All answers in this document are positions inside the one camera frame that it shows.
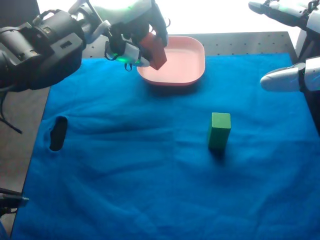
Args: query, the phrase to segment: floor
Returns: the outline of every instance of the floor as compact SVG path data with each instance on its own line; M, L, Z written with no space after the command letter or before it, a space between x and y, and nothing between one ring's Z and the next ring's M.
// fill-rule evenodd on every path
M0 122L0 188L22 191L48 93L49 88L8 93L3 113L22 135ZM14 219L15 214L1 218L8 234Z

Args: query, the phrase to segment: green rectangular block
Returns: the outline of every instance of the green rectangular block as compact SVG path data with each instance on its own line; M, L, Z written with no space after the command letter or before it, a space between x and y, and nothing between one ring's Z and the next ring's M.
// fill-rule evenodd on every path
M231 131L231 115L213 112L208 131L208 147L223 150L226 148Z

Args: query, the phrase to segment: hole in cloth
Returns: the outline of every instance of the hole in cloth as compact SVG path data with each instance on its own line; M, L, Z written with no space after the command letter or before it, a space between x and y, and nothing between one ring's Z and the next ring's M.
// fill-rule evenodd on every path
M50 132L50 150L57 152L64 146L68 128L68 119L64 116L59 116L55 120L55 125Z

